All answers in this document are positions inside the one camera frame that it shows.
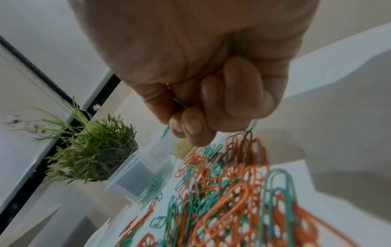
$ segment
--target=plastic container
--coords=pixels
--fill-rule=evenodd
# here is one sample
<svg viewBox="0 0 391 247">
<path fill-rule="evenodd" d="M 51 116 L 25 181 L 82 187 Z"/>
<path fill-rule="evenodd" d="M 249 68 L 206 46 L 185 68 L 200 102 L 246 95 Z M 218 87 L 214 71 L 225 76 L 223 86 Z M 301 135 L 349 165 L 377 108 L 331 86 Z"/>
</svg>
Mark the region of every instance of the plastic container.
<svg viewBox="0 0 391 247">
<path fill-rule="evenodd" d="M 161 138 L 163 132 L 155 133 L 146 145 L 125 160 L 107 180 L 105 191 L 143 206 L 152 200 L 170 179 L 176 163 L 172 153 L 179 139 L 170 132 Z"/>
</svg>

